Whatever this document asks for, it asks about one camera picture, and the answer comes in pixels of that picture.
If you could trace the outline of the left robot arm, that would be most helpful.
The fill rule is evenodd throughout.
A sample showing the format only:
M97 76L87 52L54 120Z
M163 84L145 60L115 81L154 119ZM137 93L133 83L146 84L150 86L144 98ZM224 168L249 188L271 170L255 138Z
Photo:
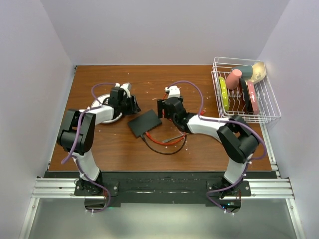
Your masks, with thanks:
M141 109L135 95L131 94L130 83L116 83L110 93L93 97L95 100L87 109L67 110L58 132L57 144L67 152L61 164L70 159L76 164L80 188L91 195L100 195L106 194L106 190L103 188L102 172L92 153L95 126L114 123L123 116L139 113Z

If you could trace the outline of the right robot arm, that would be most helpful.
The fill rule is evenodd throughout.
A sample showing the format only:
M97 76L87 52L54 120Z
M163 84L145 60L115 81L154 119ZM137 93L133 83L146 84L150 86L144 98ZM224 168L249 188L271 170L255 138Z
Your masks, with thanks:
M233 115L230 118L203 117L186 111L183 99L171 97L157 100L158 117L172 120L179 131L188 134L208 135L218 140L229 157L227 170L219 188L213 192L224 192L232 196L239 191L239 183L246 174L248 161L262 139L252 130L243 118Z

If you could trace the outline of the black network switch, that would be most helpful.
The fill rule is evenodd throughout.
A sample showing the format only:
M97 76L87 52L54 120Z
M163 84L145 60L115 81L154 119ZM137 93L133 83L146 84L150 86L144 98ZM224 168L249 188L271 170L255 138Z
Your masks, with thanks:
M128 122L130 130L136 138L141 137L144 133L161 124L162 121L158 118L154 110L149 110Z

